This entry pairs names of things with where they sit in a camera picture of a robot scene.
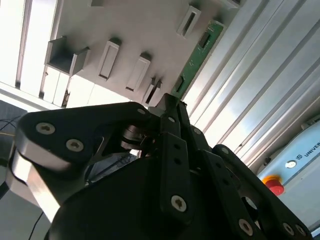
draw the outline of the bolt head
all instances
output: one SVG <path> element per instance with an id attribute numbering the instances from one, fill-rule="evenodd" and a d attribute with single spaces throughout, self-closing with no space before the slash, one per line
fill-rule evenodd
<path id="1" fill-rule="evenodd" d="M 138 110 L 137 110 L 140 114 L 146 114 L 146 111 L 145 110 L 143 110 L 143 109 L 140 109 L 140 108 L 138 108 Z"/>
<path id="2" fill-rule="evenodd" d="M 168 117 L 168 119 L 169 119 L 171 122 L 173 122 L 173 123 L 176 122 L 173 117 Z"/>
<path id="3" fill-rule="evenodd" d="M 193 129 L 193 131 L 194 131 L 196 134 L 199 134 L 199 135 L 201 134 L 201 131 L 200 131 L 198 128 L 196 128 L 196 127 Z"/>
<path id="4" fill-rule="evenodd" d="M 78 139 L 69 139 L 65 145 L 72 152 L 81 152 L 84 149 L 84 144 Z"/>
<path id="5" fill-rule="evenodd" d="M 185 200 L 178 195 L 173 195 L 171 197 L 171 205 L 179 212 L 185 212 L 187 210 L 187 203 Z"/>
<path id="6" fill-rule="evenodd" d="M 35 126 L 35 129 L 38 133 L 44 134 L 44 135 L 50 135 L 53 134 L 56 131 L 55 126 L 48 122 L 40 122 Z"/>
<path id="7" fill-rule="evenodd" d="M 229 154 L 228 149 L 226 149 L 225 147 L 222 147 L 221 150 L 222 150 L 222 152 L 224 152 L 225 154 Z"/>

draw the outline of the green circuit board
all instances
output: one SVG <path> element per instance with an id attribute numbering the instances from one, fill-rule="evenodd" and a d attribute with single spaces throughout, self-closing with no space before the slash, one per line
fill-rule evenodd
<path id="1" fill-rule="evenodd" d="M 183 70 L 171 91 L 171 95 L 180 99 L 182 98 L 223 30 L 224 26 L 221 23 L 215 20 L 209 22 L 206 31 L 184 65 Z"/>

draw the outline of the emergency stop button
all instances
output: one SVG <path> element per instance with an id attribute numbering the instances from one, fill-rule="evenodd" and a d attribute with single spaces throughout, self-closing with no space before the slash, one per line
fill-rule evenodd
<path id="1" fill-rule="evenodd" d="M 281 178 L 279 176 L 267 176 L 262 182 L 276 196 L 280 196 L 285 192 L 285 187 L 281 184 Z"/>

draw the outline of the cable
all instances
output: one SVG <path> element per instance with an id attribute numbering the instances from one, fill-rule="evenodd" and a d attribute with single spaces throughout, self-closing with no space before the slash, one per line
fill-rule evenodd
<path id="1" fill-rule="evenodd" d="M 0 122 L 9 123 L 12 127 L 16 128 L 16 126 L 13 125 L 13 124 L 10 122 L 10 119 L 9 119 L 9 120 L 7 120 L 7 119 L 0 119 Z"/>
<path id="2" fill-rule="evenodd" d="M 10 136 L 10 137 L 14 137 L 14 134 L 11 133 L 5 133 L 5 132 L 0 132 L 0 135 L 5 135 L 5 136 Z"/>
<path id="3" fill-rule="evenodd" d="M 37 223 L 39 222 L 39 220 L 40 220 L 40 218 L 42 217 L 43 214 L 44 214 L 44 212 L 42 212 L 42 213 L 40 214 L 40 216 L 38 217 L 38 219 L 35 221 L 28 240 L 30 240 L 31 237 L 32 237 L 32 234 L 34 234 L 34 230 L 35 230 L 35 228 L 36 228 L 36 226 L 37 226 Z"/>
<path id="4" fill-rule="evenodd" d="M 12 118 L 9 122 L 7 122 L 7 124 L 5 124 L 2 128 L 0 128 L 0 132 L 2 131 L 2 129 L 4 129 L 6 126 L 8 126 L 10 123 L 14 122 L 16 119 L 20 118 L 21 116 L 22 115 Z"/>

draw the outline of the red button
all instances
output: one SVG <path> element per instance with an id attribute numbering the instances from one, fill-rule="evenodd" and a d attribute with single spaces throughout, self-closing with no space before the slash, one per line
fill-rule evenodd
<path id="1" fill-rule="evenodd" d="M 282 186 L 281 182 L 276 179 L 269 180 L 265 183 L 268 189 L 271 190 L 276 196 L 279 196 L 284 193 L 285 188 Z"/>

